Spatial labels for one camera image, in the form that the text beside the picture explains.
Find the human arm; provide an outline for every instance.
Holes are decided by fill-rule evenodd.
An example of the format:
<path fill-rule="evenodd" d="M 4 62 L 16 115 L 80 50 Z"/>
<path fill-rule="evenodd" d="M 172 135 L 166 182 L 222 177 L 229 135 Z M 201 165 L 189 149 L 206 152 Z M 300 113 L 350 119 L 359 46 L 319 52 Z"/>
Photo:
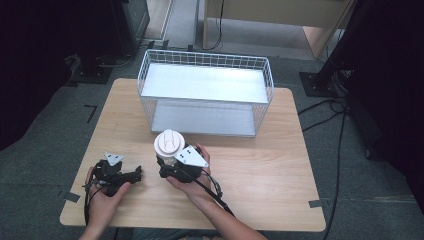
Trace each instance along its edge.
<path fill-rule="evenodd" d="M 210 155 L 206 149 L 200 145 L 196 146 L 201 150 L 203 158 L 210 163 Z M 210 168 L 204 168 L 204 171 L 210 174 Z M 227 240 L 250 240 L 266 239 L 259 232 L 244 224 L 230 213 L 222 209 L 215 200 L 197 183 L 181 183 L 173 177 L 167 177 L 169 183 L 175 188 L 183 191 L 190 201 L 208 218 L 214 227 Z M 205 174 L 198 179 L 203 185 L 210 188 L 210 180 Z"/>
<path fill-rule="evenodd" d="M 89 184 L 92 171 L 93 167 L 88 171 L 85 184 Z M 89 197 L 91 198 L 89 203 L 90 220 L 80 240 L 94 240 L 102 236 L 104 230 L 112 221 L 119 203 L 129 191 L 130 187 L 131 184 L 126 182 L 119 188 L 118 192 L 113 197 L 108 197 L 103 192 L 103 190 L 106 189 L 100 189 L 97 184 L 91 184 L 89 191 Z"/>

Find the white cup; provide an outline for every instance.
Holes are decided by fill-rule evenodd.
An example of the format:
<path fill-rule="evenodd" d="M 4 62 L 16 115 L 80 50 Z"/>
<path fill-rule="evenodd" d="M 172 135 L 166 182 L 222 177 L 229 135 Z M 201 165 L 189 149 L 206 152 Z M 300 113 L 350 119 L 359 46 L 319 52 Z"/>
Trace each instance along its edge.
<path fill-rule="evenodd" d="M 160 133 L 154 142 L 156 154 L 162 158 L 167 165 L 176 162 L 174 155 L 184 149 L 184 137 L 176 131 L 167 129 Z"/>

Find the wire basket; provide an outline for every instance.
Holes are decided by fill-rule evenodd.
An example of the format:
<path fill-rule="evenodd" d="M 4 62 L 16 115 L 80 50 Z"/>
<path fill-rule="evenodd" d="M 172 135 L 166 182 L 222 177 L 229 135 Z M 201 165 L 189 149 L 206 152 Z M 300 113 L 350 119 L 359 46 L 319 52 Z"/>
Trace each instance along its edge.
<path fill-rule="evenodd" d="M 138 91 L 152 132 L 254 137 L 274 84 L 267 58 L 147 50 Z"/>

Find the gray carpet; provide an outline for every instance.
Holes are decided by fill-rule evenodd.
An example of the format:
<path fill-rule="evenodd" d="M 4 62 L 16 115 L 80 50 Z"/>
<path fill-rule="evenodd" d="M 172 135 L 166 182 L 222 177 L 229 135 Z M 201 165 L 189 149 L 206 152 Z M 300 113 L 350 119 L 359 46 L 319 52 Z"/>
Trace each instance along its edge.
<path fill-rule="evenodd" d="M 115 68 L 106 85 L 62 87 L 27 134 L 0 152 L 0 239 L 77 239 L 83 227 L 63 226 L 59 216 L 113 81 L 137 78 L 143 50 Z M 320 61 L 269 58 L 276 87 L 292 90 L 298 110 L 322 98 L 303 92 L 298 72 L 318 72 Z M 92 107 L 97 110 L 90 120 Z M 300 115 L 303 128 L 333 112 L 322 105 Z M 304 133 L 324 215 L 335 196 L 342 116 Z M 424 217 L 405 178 L 387 162 L 367 160 L 354 119 L 347 116 L 341 148 L 340 191 L 328 239 L 424 239 Z M 114 228 L 103 239 L 112 239 Z M 269 239 L 321 239 L 323 232 L 264 232 Z M 129 239 L 122 229 L 119 239 Z"/>

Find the cup lid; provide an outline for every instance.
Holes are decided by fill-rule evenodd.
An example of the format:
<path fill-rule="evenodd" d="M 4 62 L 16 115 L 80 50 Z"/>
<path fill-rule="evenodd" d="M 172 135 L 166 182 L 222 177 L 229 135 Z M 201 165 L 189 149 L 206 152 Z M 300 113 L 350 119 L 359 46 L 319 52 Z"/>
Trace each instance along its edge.
<path fill-rule="evenodd" d="M 183 136 L 176 131 L 167 129 L 159 134 L 154 143 L 155 151 L 161 157 L 172 157 L 184 148 Z"/>

